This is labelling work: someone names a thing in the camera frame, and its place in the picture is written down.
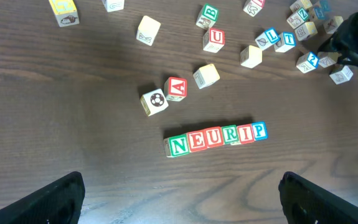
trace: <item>wooden block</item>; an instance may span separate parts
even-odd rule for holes
[[[308,73],[318,67],[319,59],[318,57],[309,52],[304,56],[298,59],[298,63],[296,63],[296,67],[303,73]]]
[[[349,81],[353,77],[353,72],[347,65],[345,65],[331,72],[329,76],[332,78],[334,83],[338,85]]]
[[[187,96],[187,80],[169,77],[165,82],[164,95],[167,100],[182,101]]]
[[[49,0],[60,27],[79,24],[78,11],[72,0]]]
[[[317,34],[317,29],[313,22],[305,22],[295,29],[295,34],[298,41],[307,40]]]
[[[261,11],[261,9],[263,9],[264,5],[265,0],[247,0],[243,7],[243,11],[254,17]]]
[[[205,131],[206,143],[208,145],[208,149],[212,147],[224,145],[221,127],[207,128],[204,131]]]
[[[247,68],[254,68],[262,61],[262,51],[258,47],[249,45],[240,55],[241,65]]]
[[[205,4],[199,12],[197,26],[207,30],[215,25],[219,18],[219,10],[210,4]]]
[[[204,130],[187,133],[190,152],[198,152],[208,149],[206,133]]]
[[[255,141],[268,139],[268,133],[264,121],[252,123],[252,131],[255,137]]]
[[[304,22],[306,22],[309,19],[309,14],[304,10],[303,8],[298,9],[296,12],[294,12],[289,18],[287,18],[287,22],[290,24],[290,26],[293,29],[296,29],[300,25],[302,25]]]
[[[190,153],[186,134],[164,139],[164,147],[166,157],[170,158]]]
[[[296,46],[295,35],[291,32],[283,32],[279,35],[280,41],[274,45],[275,52],[287,52]]]
[[[199,89],[208,87],[220,79],[214,64],[200,67],[198,71],[193,74],[193,77]]]
[[[125,0],[102,0],[107,12],[122,10],[125,7]]]
[[[342,16],[334,16],[324,23],[324,30],[327,34],[333,34],[342,23]]]
[[[136,39],[145,43],[146,45],[152,46],[160,26],[160,22],[148,16],[144,16],[137,30]]]
[[[274,28],[267,29],[255,39],[261,50],[266,50],[279,40],[280,38]]]
[[[318,52],[317,57],[320,59],[318,64],[323,68],[336,64],[339,54],[337,52]]]
[[[225,44],[224,31],[209,28],[202,43],[205,51],[217,53]]]
[[[300,8],[308,9],[311,6],[312,4],[310,0],[297,0],[290,6],[290,9],[292,12],[296,12]]]
[[[161,89],[144,94],[141,97],[140,102],[146,111],[147,116],[161,112],[169,106]]]

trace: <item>white block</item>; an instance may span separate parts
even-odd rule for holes
[[[160,26],[160,22],[148,16],[144,16],[137,30],[136,39],[145,43],[146,45],[152,46]]]
[[[209,28],[204,35],[202,44],[205,51],[217,53],[225,44],[224,31]]]
[[[161,112],[169,106],[161,89],[144,94],[140,102],[147,116]]]
[[[274,28],[267,29],[255,39],[261,50],[266,50],[279,40],[280,38]]]
[[[274,51],[285,53],[296,46],[295,35],[291,32],[283,32],[280,40],[274,45]]]
[[[327,68],[336,64],[339,54],[337,52],[318,52],[317,56],[320,59],[318,64],[323,68]]]
[[[338,85],[349,81],[353,77],[353,72],[347,65],[345,65],[339,70],[332,72],[329,76],[332,78],[335,84]]]
[[[210,4],[205,4],[199,12],[195,24],[205,30],[213,27],[219,17],[219,10]]]
[[[249,45],[241,52],[241,65],[247,68],[254,68],[262,61],[262,50],[258,47]]]
[[[309,52],[298,59],[296,68],[303,73],[308,73],[318,67],[318,61],[318,57],[312,52]]]
[[[200,89],[208,87],[220,79],[214,64],[200,67],[193,77]]]
[[[125,0],[102,0],[107,12],[122,10],[125,6]]]

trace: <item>block face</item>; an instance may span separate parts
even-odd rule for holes
[[[252,131],[255,141],[260,141],[268,138],[266,124],[263,121],[252,123]]]
[[[204,131],[208,148],[224,145],[221,127],[207,128]]]

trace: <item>wooden table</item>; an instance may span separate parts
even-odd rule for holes
[[[288,170],[358,206],[358,71],[336,86],[332,68],[295,67],[329,37],[322,30],[240,66],[263,29],[292,31],[291,1],[268,0],[252,18],[244,0],[210,0],[227,43],[204,52],[203,3],[126,0],[107,14],[76,0],[80,25],[58,28],[46,0],[0,0],[0,208],[74,170],[87,190],[80,223],[286,223]],[[358,0],[331,4],[345,19],[358,11]],[[135,39],[143,15],[162,23],[152,47]],[[208,63],[221,80],[199,90],[192,73]],[[146,117],[139,96],[169,76],[188,79],[189,96]],[[164,137],[252,121],[266,122],[268,140],[165,156]]]

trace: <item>scattered block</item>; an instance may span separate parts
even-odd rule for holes
[[[292,12],[296,12],[300,8],[309,9],[311,6],[310,0],[297,0],[290,6],[290,9]]]
[[[160,26],[160,22],[148,16],[144,16],[137,30],[136,39],[145,43],[146,45],[152,46]]]
[[[261,50],[266,50],[273,44],[277,43],[279,40],[280,38],[278,37],[278,34],[274,28],[270,28],[264,31],[255,39]]]
[[[140,102],[146,111],[147,116],[161,112],[169,106],[161,89],[144,94],[141,97]]]
[[[298,9],[296,12],[294,12],[289,18],[287,18],[287,22],[290,24],[292,29],[296,29],[300,25],[302,25],[304,22],[306,22],[309,19],[309,14],[304,10],[303,8]]]
[[[214,64],[200,67],[198,71],[193,74],[193,77],[199,89],[208,87],[220,79]]]
[[[165,82],[164,95],[167,100],[182,101],[187,96],[187,80],[169,77]]]
[[[186,134],[164,139],[164,147],[166,157],[178,157],[190,153]]]
[[[60,27],[79,24],[77,7],[72,0],[49,0]]]
[[[279,35],[280,41],[274,45],[275,52],[287,52],[296,46],[295,35],[291,32],[283,32]]]
[[[298,41],[307,40],[317,34],[317,29],[313,22],[305,22],[295,29],[295,34]]]
[[[353,77],[352,70],[347,66],[343,66],[340,69],[337,69],[329,75],[335,84],[341,84],[349,81]]]
[[[342,16],[334,16],[324,23],[324,30],[327,34],[333,34],[343,23]]]
[[[337,63],[339,54],[337,52],[318,52],[317,57],[320,59],[318,64],[327,68]]]
[[[243,11],[254,17],[261,11],[261,9],[263,9],[264,5],[265,0],[247,0],[243,7]]]
[[[217,53],[225,44],[224,31],[209,28],[202,43],[205,51]]]
[[[258,47],[249,45],[240,55],[241,65],[247,68],[254,68],[262,61],[262,51]]]
[[[219,17],[219,10],[210,4],[205,4],[199,12],[197,26],[207,30],[215,25]]]
[[[304,56],[298,59],[298,63],[296,63],[296,67],[303,73],[308,73],[318,67],[319,59],[318,57],[309,52]]]
[[[122,10],[125,7],[125,0],[102,0],[107,12]]]

